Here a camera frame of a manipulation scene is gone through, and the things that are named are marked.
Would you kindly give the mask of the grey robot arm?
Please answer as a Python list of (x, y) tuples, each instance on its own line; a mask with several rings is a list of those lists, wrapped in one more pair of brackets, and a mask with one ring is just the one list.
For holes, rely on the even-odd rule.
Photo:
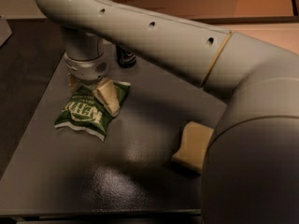
[(227, 104), (202, 171), (205, 224), (299, 224), (299, 59), (250, 36), (109, 0), (36, 0)]

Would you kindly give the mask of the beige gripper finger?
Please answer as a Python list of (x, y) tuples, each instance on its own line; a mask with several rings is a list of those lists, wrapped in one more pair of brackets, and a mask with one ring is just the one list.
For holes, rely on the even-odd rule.
[(103, 78), (94, 88), (93, 95), (112, 117), (119, 114), (120, 103), (114, 83), (110, 78)]
[(68, 75), (69, 90), (76, 91), (77, 89), (80, 88), (81, 85), (82, 83), (79, 80), (77, 80), (73, 75), (71, 74)]

